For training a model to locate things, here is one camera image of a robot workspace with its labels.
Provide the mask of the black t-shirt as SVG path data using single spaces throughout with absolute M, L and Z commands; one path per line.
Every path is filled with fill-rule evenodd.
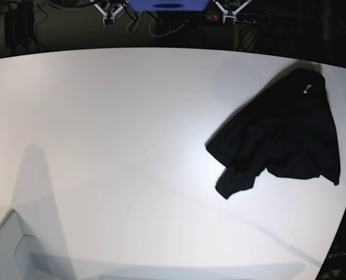
M 227 120 L 206 149 L 225 168 L 215 185 L 224 198 L 251 189 L 263 171 L 338 185 L 338 136 L 324 76 L 293 70 Z

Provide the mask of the black device on floor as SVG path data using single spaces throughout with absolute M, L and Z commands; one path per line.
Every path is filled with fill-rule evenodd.
M 22 1 L 9 8 L 4 15 L 5 46 L 28 47 L 34 39 L 34 12 L 32 1 Z

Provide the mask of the blue box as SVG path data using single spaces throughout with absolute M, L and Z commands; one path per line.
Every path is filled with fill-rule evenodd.
M 129 0 L 136 11 L 203 11 L 209 0 Z

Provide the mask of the white tray corner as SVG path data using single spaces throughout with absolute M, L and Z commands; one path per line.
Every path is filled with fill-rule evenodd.
M 26 234 L 15 211 L 0 224 L 0 279 L 76 279 L 66 258 L 49 255 L 42 242 Z

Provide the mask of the black power strip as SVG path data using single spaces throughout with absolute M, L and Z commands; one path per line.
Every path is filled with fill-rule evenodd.
M 220 22 L 226 26 L 232 26 L 235 23 L 248 25 L 270 25 L 271 17 L 268 15 L 259 15 L 254 13 L 237 13 L 235 17 L 224 16 L 222 12 L 209 11 L 206 18 L 211 21 Z

